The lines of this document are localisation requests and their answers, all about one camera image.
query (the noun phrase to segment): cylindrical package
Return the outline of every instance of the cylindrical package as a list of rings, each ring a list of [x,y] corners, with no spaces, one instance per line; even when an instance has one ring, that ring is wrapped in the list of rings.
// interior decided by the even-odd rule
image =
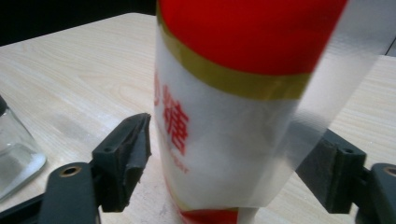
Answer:
[[[155,113],[185,223],[249,223],[278,193],[281,140],[345,4],[158,2]]]

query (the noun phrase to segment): red stripe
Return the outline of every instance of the red stripe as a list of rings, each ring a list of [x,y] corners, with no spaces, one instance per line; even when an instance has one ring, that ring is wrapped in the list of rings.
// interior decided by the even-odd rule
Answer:
[[[310,73],[347,0],[159,0],[182,43],[220,65],[256,74]]]
[[[185,224],[236,224],[238,221],[236,210],[193,210],[180,211],[180,214]]]

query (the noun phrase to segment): light wood surface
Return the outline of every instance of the light wood surface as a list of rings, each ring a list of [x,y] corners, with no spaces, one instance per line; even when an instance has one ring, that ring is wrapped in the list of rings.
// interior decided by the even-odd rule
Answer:
[[[46,186],[49,173],[92,150],[124,118],[153,114],[155,18],[127,14],[0,48],[0,93],[48,156],[44,171],[0,203],[0,211]],[[396,163],[396,59],[381,56],[331,129],[368,153],[367,167]],[[170,204],[154,122],[152,157],[121,214],[103,223],[180,223]],[[256,223],[354,223],[328,215],[293,175]]]

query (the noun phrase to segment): gold stripe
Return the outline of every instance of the gold stripe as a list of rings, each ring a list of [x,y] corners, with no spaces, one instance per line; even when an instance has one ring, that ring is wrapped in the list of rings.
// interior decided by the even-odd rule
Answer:
[[[207,85],[221,91],[256,100],[299,99],[310,74],[268,76],[233,70],[198,55],[182,44],[166,27],[157,10],[163,42],[172,55],[191,74]]]

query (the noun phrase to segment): plastic wrap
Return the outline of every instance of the plastic wrap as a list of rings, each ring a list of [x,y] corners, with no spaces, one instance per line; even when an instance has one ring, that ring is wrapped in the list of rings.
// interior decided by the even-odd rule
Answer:
[[[394,4],[350,2],[314,73],[345,3],[159,1],[154,104],[185,223],[252,222],[386,50],[376,8]]]

